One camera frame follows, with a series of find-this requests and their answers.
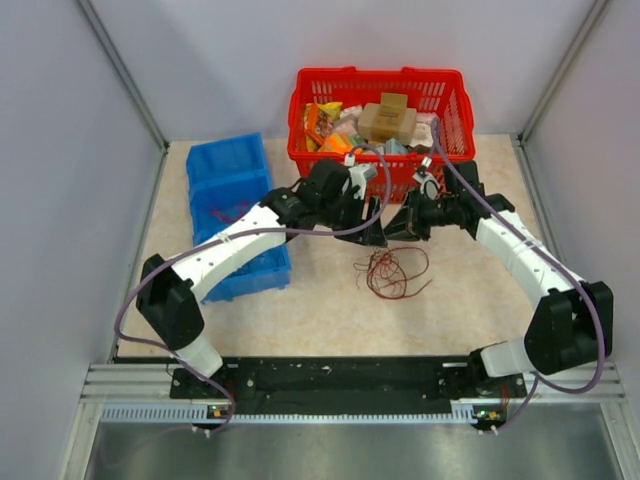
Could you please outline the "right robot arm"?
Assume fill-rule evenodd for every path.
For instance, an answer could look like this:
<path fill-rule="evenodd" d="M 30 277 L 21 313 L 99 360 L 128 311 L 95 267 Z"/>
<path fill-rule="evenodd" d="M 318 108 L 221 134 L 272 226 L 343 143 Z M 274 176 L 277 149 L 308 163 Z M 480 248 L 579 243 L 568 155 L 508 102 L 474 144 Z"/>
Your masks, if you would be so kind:
<path fill-rule="evenodd" d="M 425 158 L 400 209 L 385 227 L 389 240 L 427 241 L 435 227 L 458 226 L 494 254 L 531 302 L 523 337 L 470 353 L 467 384 L 487 396 L 504 377 L 556 374 L 590 362 L 603 369 L 613 350 L 614 296 L 604 282 L 588 282 L 564 267 L 527 229 L 502 194 L 488 194 L 477 165 L 466 161 L 437 180 Z"/>

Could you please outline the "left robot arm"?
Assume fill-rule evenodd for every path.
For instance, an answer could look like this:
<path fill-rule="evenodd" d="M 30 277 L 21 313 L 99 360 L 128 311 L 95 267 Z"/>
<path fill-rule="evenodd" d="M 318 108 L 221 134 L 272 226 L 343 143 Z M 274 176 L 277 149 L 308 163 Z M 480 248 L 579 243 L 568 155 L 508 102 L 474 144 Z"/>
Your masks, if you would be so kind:
<path fill-rule="evenodd" d="M 268 192 L 193 252 L 169 260 L 154 255 L 145 261 L 136 308 L 164 346 L 194 370 L 192 384 L 203 395 L 220 394 L 227 374 L 221 355 L 204 334 L 201 301 L 256 257 L 316 226 L 343 241 L 384 244 L 380 201 L 366 196 L 376 174 L 371 163 L 323 159 L 307 177 Z"/>

